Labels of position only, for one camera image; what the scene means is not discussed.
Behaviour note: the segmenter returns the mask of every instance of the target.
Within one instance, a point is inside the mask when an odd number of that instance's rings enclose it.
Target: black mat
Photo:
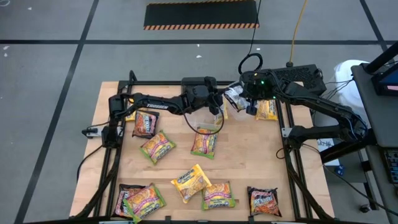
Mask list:
[[[170,2],[147,5],[145,30],[243,29],[256,24],[254,0]]]

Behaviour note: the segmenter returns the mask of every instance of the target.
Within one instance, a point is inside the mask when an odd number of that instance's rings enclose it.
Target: wooden tabletop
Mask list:
[[[102,83],[93,124],[108,120],[108,98],[116,94],[117,86],[117,82]],[[133,86],[133,92],[171,97],[180,94],[180,86]],[[148,185],[155,183],[167,206],[149,215],[146,220],[164,220],[165,216],[170,215],[172,220],[246,221],[249,216],[246,187],[251,186],[260,189],[277,187],[282,218],[274,215],[257,215],[254,217],[255,221],[294,220],[286,164],[283,159],[277,159],[275,156],[276,151],[282,147],[277,121],[256,121],[254,117],[245,121],[237,121],[229,115],[224,128],[218,134],[215,158],[211,160],[190,154],[195,133],[187,126],[183,116],[172,115],[168,111],[158,110],[158,112],[160,112],[160,118],[157,131],[163,129],[168,137],[177,144],[177,147],[169,151],[154,166],[139,150],[139,147],[147,140],[137,137],[132,138],[134,122],[127,122],[114,204],[119,194],[119,184]],[[287,124],[287,115],[285,110],[283,112],[284,121]],[[296,125],[312,126],[308,108],[293,106],[292,112]],[[315,140],[306,143],[317,147]],[[100,145],[100,138],[89,139],[85,156]],[[70,215],[76,215],[98,188],[104,152],[104,149],[97,152],[83,164]],[[319,154],[304,146],[301,149],[301,155],[309,191],[323,209],[333,216]],[[201,166],[211,183],[227,180],[231,182],[231,189],[236,200],[234,208],[215,208],[202,211],[200,193],[195,194],[187,204],[182,202],[181,196],[170,181],[184,174],[195,164]],[[302,196],[298,188],[297,192],[301,216],[304,217]],[[108,194],[108,190],[106,190],[100,215],[105,214]]]

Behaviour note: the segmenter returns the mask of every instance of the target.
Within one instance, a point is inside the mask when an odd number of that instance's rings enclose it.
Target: hazard stripe tape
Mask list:
[[[144,26],[144,30],[182,30],[182,29],[252,29],[260,24],[181,24],[181,25],[155,25]]]
[[[238,2],[238,1],[254,1],[254,0],[215,0],[215,1],[200,1],[200,2],[153,2],[148,5],[154,4],[203,4],[203,3],[216,3],[216,2]]]

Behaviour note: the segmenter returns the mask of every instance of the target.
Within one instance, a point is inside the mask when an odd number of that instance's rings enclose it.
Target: snack bag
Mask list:
[[[114,209],[112,216],[121,218],[132,218],[129,211],[127,210],[127,207],[123,203],[123,199],[135,195],[143,188],[145,188],[145,186],[120,184],[118,202],[116,203],[116,208]]]
[[[224,120],[227,120],[228,119],[228,113],[226,111],[226,99],[224,97],[223,97],[223,105],[220,108],[223,110]],[[215,115],[214,119],[215,119],[214,124],[221,125],[222,122],[223,122],[223,115],[221,113],[218,113],[217,115]]]
[[[147,215],[166,206],[163,197],[154,184],[150,184],[127,199],[123,199],[123,202],[134,223],[140,222]]]
[[[208,210],[218,207],[235,207],[235,199],[228,182],[213,184],[201,191],[201,208]]]
[[[153,138],[145,142],[141,147],[141,152],[154,164],[166,153],[173,149],[176,144],[170,141],[163,130],[160,130]]]
[[[271,119],[274,121],[278,120],[278,116],[276,115],[275,100],[259,101],[256,114],[256,120],[258,119]]]
[[[127,108],[129,108],[132,104],[134,103],[134,100],[133,99],[128,99],[128,101],[127,101]],[[134,112],[132,112],[132,114],[130,114],[129,116],[126,116],[126,121],[134,121],[135,119],[136,119],[136,112],[137,111],[134,111]]]
[[[147,139],[154,137],[158,118],[158,112],[137,110],[136,126],[132,135]]]
[[[191,154],[198,156],[205,156],[209,159],[214,159],[216,140],[218,134],[204,135],[208,133],[213,133],[214,130],[198,128],[198,132],[203,134],[198,134],[195,136],[195,141],[191,149]]]
[[[235,108],[237,112],[245,110],[246,107],[250,105],[245,98],[239,96],[242,92],[243,87],[239,81],[231,83],[224,92],[225,98],[231,103],[232,107]]]
[[[199,164],[194,165],[186,174],[172,180],[172,184],[180,192],[184,203],[188,203],[189,199],[201,189],[211,186]]]
[[[282,217],[278,207],[276,189],[248,187],[250,215],[273,214]]]

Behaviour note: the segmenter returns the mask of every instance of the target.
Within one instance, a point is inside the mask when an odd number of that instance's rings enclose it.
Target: gray floor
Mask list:
[[[14,44],[12,40],[79,40],[94,0],[11,0],[0,7],[0,222],[12,223],[28,186],[44,137],[68,75],[74,44]],[[243,40],[251,29],[144,31],[145,7],[151,1],[99,0],[88,40]],[[366,1],[387,41],[398,40],[395,0]],[[263,0],[256,40],[291,40],[303,0]],[[294,64],[315,63],[325,80],[333,68],[348,59],[372,60],[382,52],[381,42],[359,0],[312,0],[299,27],[298,40],[331,40],[324,45],[296,45]],[[333,40],[354,41],[336,45]],[[140,80],[180,80],[211,75],[235,80],[248,44],[138,44],[83,46],[48,154],[25,215],[25,222],[68,217],[75,191],[76,168],[86,139],[80,131],[91,123],[103,81],[126,79],[133,69]],[[290,45],[255,44],[264,67],[284,67]],[[255,62],[248,62],[247,69]],[[386,222],[383,211],[358,212],[366,199],[348,186],[328,185],[336,217],[357,222]]]

